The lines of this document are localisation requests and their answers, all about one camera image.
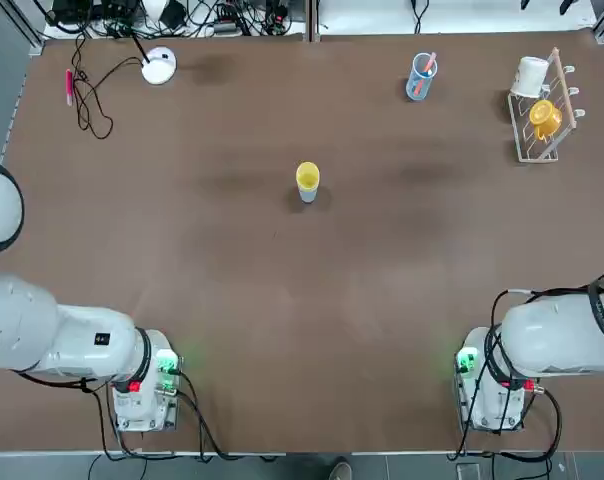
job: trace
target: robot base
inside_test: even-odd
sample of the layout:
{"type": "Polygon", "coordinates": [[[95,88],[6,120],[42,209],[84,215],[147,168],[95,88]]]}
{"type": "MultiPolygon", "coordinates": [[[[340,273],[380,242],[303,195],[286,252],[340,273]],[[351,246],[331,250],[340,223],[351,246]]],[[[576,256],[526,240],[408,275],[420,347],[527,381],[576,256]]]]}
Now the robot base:
{"type": "MultiPolygon", "coordinates": [[[[486,327],[471,330],[464,341],[464,346],[456,355],[454,391],[462,430],[464,430],[464,424],[469,418],[469,408],[473,402],[476,384],[485,362],[484,337],[486,337],[488,331],[489,329],[486,327]],[[461,362],[467,367],[461,369],[461,362]]],[[[477,391],[469,428],[496,431],[500,429],[502,423],[508,390],[496,382],[486,370],[482,374],[480,388],[477,391]]],[[[506,415],[504,415],[502,430],[518,430],[521,426],[524,389],[512,390],[508,398],[509,404],[506,408],[506,415]]]]}
{"type": "Polygon", "coordinates": [[[113,402],[118,430],[149,432],[173,430],[176,426],[178,399],[175,396],[179,376],[163,369],[180,368],[180,359],[169,341],[157,330],[146,330],[151,340],[151,364],[137,392],[120,393],[113,389],[113,402]]]}

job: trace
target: paper cup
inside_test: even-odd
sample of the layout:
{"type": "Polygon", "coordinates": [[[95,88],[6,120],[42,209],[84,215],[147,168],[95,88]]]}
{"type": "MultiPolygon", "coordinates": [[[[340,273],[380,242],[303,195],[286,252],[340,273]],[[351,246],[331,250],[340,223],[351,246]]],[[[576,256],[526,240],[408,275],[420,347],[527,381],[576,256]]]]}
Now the paper cup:
{"type": "Polygon", "coordinates": [[[320,170],[315,163],[304,162],[298,166],[295,172],[295,180],[298,183],[300,198],[304,203],[315,200],[315,194],[320,185],[320,170]]]}
{"type": "Polygon", "coordinates": [[[520,97],[538,98],[548,69],[549,62],[542,58],[522,57],[511,86],[511,93],[520,97]]]}

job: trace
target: clear plastic cup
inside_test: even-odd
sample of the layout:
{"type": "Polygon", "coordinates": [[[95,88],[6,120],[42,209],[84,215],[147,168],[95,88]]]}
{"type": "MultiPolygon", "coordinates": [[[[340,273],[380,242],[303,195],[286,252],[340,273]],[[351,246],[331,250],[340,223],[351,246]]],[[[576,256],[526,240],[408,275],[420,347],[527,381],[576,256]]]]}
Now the clear plastic cup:
{"type": "Polygon", "coordinates": [[[431,65],[428,72],[424,71],[426,65],[429,63],[429,58],[431,58],[430,53],[418,53],[413,58],[409,80],[406,82],[406,94],[413,101],[419,102],[426,98],[433,77],[438,73],[437,60],[433,61],[433,65],[431,65]]]}

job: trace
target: gray floor tile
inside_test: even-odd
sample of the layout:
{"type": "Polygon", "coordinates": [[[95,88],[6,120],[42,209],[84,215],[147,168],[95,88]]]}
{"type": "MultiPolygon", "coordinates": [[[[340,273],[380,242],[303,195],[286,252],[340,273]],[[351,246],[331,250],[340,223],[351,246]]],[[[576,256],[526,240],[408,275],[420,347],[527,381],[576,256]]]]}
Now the gray floor tile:
{"type": "MultiPolygon", "coordinates": [[[[457,464],[469,463],[479,465],[482,480],[491,479],[491,461],[488,459],[463,457],[456,462],[450,462],[445,455],[393,455],[387,458],[390,480],[455,480],[457,464]]],[[[544,471],[543,464],[523,464],[502,457],[495,460],[495,480],[515,480],[539,475],[544,471]]],[[[553,459],[551,479],[575,480],[568,476],[567,460],[563,453],[556,454],[553,459]]]]}
{"type": "Polygon", "coordinates": [[[575,453],[577,480],[604,480],[604,453],[575,453]]]}
{"type": "Polygon", "coordinates": [[[389,455],[387,461],[390,480],[456,478],[455,462],[449,462],[444,455],[389,455]]]}
{"type": "MultiPolygon", "coordinates": [[[[575,480],[569,475],[569,462],[572,461],[564,453],[556,453],[553,456],[553,467],[551,469],[551,480],[575,480]]],[[[546,467],[543,463],[527,464],[508,458],[496,457],[495,459],[495,479],[496,480],[515,480],[522,477],[530,477],[543,474],[546,467]]],[[[486,460],[482,464],[483,478],[491,479],[491,462],[486,460]]]]}
{"type": "MultiPolygon", "coordinates": [[[[383,455],[346,456],[355,480],[388,480],[383,455]]],[[[94,456],[0,457],[0,480],[84,480],[94,456]]],[[[287,455],[265,463],[257,457],[234,462],[214,458],[203,465],[191,458],[148,462],[144,480],[327,480],[339,455],[287,455]]],[[[139,480],[144,461],[110,462],[100,457],[90,480],[139,480]]]]}

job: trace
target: white mug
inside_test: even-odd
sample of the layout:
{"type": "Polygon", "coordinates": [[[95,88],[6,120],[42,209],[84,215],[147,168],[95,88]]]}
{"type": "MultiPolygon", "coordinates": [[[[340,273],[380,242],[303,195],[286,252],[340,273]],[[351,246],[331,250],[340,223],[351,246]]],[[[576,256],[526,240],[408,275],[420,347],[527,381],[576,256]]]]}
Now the white mug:
{"type": "Polygon", "coordinates": [[[511,93],[520,97],[538,98],[549,69],[549,62],[537,57],[522,57],[511,93]]]}

